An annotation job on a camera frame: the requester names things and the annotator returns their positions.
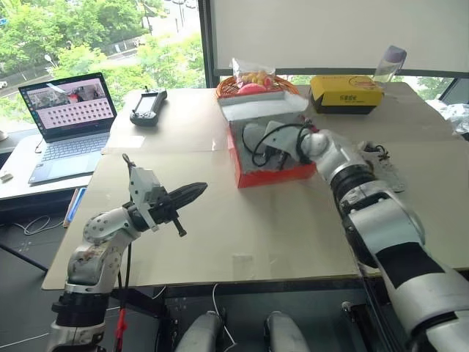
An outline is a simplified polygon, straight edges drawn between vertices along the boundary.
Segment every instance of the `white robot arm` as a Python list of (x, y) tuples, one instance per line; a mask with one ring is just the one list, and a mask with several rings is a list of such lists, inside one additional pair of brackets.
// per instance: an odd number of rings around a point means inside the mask
[(105, 352), (98, 344), (124, 250), (141, 232), (149, 228), (154, 232), (159, 224), (170, 221), (184, 236), (177, 209), (194, 201), (207, 187), (206, 183), (192, 183), (167, 193), (151, 170), (136, 167), (123, 156), (129, 168), (131, 201), (86, 223), (81, 245), (68, 263), (64, 293), (52, 306), (57, 318), (47, 352)]
[(374, 177), (345, 138), (327, 130), (279, 126), (267, 125), (263, 143), (297, 161), (316, 163), (332, 189), (347, 240), (359, 261), (380, 269), (414, 345), (469, 351), (469, 282), (432, 258), (417, 215)]

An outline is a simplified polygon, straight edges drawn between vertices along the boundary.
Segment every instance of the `laptop keyboard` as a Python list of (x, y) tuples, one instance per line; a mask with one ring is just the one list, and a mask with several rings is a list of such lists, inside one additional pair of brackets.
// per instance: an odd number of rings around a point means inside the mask
[(50, 144), (43, 155), (42, 161), (100, 151), (106, 145), (108, 138), (109, 135), (102, 135), (73, 142)]

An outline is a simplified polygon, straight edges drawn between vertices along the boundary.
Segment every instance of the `bottle cap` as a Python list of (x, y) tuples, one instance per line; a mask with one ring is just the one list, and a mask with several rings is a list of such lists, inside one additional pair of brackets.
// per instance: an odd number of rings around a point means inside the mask
[(397, 64), (398, 62), (401, 62), (403, 65), (406, 57), (407, 57), (406, 50), (397, 48), (394, 45), (390, 45), (388, 50), (386, 50), (384, 54), (384, 60), (386, 60), (387, 62), (392, 62), (393, 64)]

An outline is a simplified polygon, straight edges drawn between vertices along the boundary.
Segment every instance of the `plastic bottle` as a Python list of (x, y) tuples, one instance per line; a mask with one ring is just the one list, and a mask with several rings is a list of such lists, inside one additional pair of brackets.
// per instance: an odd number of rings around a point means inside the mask
[(406, 50), (391, 45), (374, 72), (373, 81), (384, 87), (394, 77), (397, 70), (401, 69), (406, 57)]

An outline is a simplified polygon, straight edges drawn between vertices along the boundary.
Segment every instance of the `cardboard box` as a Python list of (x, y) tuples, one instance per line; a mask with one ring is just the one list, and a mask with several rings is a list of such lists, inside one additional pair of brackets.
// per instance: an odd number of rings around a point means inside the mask
[(329, 114), (368, 114), (383, 98), (368, 76), (315, 76), (311, 93), (316, 111)]
[(285, 92), (245, 95), (218, 100), (225, 118), (229, 122), (228, 148), (234, 163), (234, 176), (238, 188), (270, 185), (291, 180), (309, 178), (316, 172), (316, 165), (299, 165), (289, 158), (282, 170), (274, 168), (275, 161), (263, 168), (251, 163), (251, 156), (242, 142), (244, 127), (255, 122), (267, 126), (269, 121), (303, 123), (300, 114), (308, 101), (298, 95)]
[(244, 172), (240, 161), (240, 153), (236, 147), (232, 129), (228, 128), (228, 150), (234, 163), (234, 178), (238, 188), (272, 185), (274, 183), (304, 180), (316, 173), (316, 164), (295, 166), (281, 171), (259, 170)]

